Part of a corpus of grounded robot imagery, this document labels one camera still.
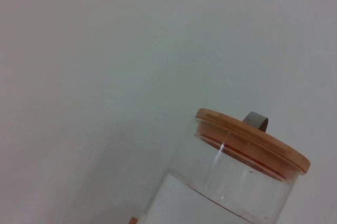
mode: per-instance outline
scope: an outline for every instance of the jar lid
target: jar lid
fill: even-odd
[[[255,125],[249,125],[220,112],[205,108],[199,109],[195,117],[208,123],[208,125],[204,124],[201,127],[199,133],[208,138],[207,141],[210,145],[219,146],[219,144],[225,143],[226,147],[233,150],[231,153],[239,156],[240,159],[255,159],[253,161],[256,165],[275,171],[283,179],[290,176],[289,167],[301,174],[306,173],[310,167],[310,161],[301,153],[254,127]],[[210,124],[216,125],[217,129],[210,127]],[[224,138],[223,129],[236,135],[236,138],[232,140]],[[251,147],[248,148],[247,144],[243,144],[243,141],[251,144]],[[285,164],[280,165],[280,162],[286,163],[288,168],[285,168]]]

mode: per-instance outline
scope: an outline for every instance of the wooden lid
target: wooden lid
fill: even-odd
[[[310,161],[301,153],[249,124],[205,108],[199,109],[195,117],[203,122],[199,126],[203,140],[216,148],[225,143],[230,155],[240,161],[252,161],[251,165],[272,171],[283,179],[294,171],[304,174],[310,167]],[[224,137],[224,130],[235,137]]]

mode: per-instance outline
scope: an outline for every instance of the white background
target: white background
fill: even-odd
[[[0,0],[0,222],[128,223],[206,107],[311,160],[279,224],[336,224],[336,49],[336,0]]]

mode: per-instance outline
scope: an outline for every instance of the glass canister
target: glass canister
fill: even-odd
[[[268,118],[242,122],[199,109],[137,224],[274,224],[310,162],[265,133]]]

